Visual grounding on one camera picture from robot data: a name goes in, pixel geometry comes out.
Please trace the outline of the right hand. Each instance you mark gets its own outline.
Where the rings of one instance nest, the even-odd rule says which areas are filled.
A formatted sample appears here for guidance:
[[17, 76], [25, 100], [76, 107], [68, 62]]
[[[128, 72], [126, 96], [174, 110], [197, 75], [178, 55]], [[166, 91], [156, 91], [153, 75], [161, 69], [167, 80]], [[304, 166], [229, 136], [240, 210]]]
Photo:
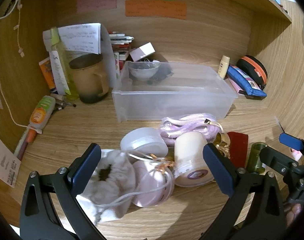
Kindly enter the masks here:
[[286, 214], [286, 221], [287, 221], [287, 227], [289, 227], [294, 220], [298, 217], [302, 210], [302, 205], [301, 204], [294, 204], [290, 207]]

